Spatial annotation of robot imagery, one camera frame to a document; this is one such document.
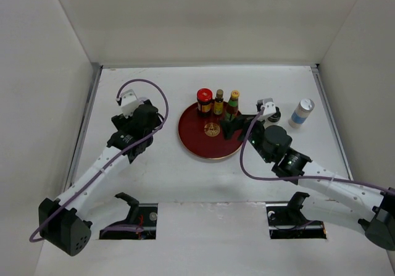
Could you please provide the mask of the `green red sauce bottle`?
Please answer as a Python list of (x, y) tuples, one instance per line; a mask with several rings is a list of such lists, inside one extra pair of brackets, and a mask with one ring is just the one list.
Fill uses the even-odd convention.
[(237, 117), (238, 109), (239, 109), (238, 100), (239, 100), (239, 91), (233, 90), (231, 92), (230, 99), (228, 100), (225, 109), (225, 120), (232, 121)]

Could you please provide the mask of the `small yellow label bottle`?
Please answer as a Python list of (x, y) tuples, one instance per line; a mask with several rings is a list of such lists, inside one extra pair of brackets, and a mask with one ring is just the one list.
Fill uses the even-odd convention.
[(223, 90), (218, 89), (214, 99), (213, 113), (217, 116), (223, 113)]

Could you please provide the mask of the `small black cap jar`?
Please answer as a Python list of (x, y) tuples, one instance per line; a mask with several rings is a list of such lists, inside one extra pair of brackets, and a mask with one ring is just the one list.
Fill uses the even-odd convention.
[(276, 112), (274, 114), (272, 114), (270, 117), (267, 118), (267, 120), (270, 123), (278, 123), (281, 119), (281, 112), (280, 112), (280, 108), (276, 107)]

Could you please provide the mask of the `red lid dark jar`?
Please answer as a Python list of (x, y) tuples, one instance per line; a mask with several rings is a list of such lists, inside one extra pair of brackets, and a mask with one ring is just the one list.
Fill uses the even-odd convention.
[(207, 117), (212, 111), (212, 91), (208, 88), (201, 88), (197, 91), (197, 112), (201, 117)]

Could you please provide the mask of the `white blue label shaker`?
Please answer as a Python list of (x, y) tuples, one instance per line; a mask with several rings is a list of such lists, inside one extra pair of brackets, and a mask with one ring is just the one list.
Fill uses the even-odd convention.
[(288, 120), (288, 123), (293, 128), (299, 128), (311, 114), (315, 108), (315, 103), (309, 98), (304, 98), (299, 101), (297, 107)]

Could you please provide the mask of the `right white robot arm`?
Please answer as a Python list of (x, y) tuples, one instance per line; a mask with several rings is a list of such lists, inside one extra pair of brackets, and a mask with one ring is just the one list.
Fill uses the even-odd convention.
[(309, 156), (291, 147), (292, 138), (282, 127), (263, 123), (252, 116), (220, 121), (224, 138), (239, 130), (239, 140), (250, 143), (266, 163), (272, 163), (277, 180), (314, 190), (324, 199), (297, 192), (286, 208), (288, 220), (321, 220), (363, 234), (373, 244), (394, 250), (394, 188), (356, 182), (330, 172)]

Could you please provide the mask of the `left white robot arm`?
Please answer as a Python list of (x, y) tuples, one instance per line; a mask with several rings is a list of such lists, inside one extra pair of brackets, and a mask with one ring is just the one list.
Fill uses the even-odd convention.
[(139, 102), (131, 116), (115, 115), (111, 121), (117, 130), (91, 167), (67, 191), (54, 200), (45, 198), (38, 207), (39, 235), (69, 256), (80, 253), (91, 237), (97, 223), (88, 213), (98, 196), (152, 145), (163, 125), (150, 100)]

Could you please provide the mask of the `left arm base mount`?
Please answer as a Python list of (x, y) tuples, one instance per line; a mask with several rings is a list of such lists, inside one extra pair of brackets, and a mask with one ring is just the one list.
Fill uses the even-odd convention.
[(115, 195), (117, 202), (128, 206), (124, 219), (116, 220), (99, 232), (100, 240), (155, 240), (158, 204), (140, 204), (126, 193)]

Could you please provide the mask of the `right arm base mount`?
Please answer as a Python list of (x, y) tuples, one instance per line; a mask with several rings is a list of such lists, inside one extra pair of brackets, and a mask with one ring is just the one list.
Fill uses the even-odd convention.
[(307, 220), (302, 214), (303, 202), (310, 195), (296, 192), (289, 201), (266, 204), (269, 236), (273, 240), (326, 239), (323, 222)]

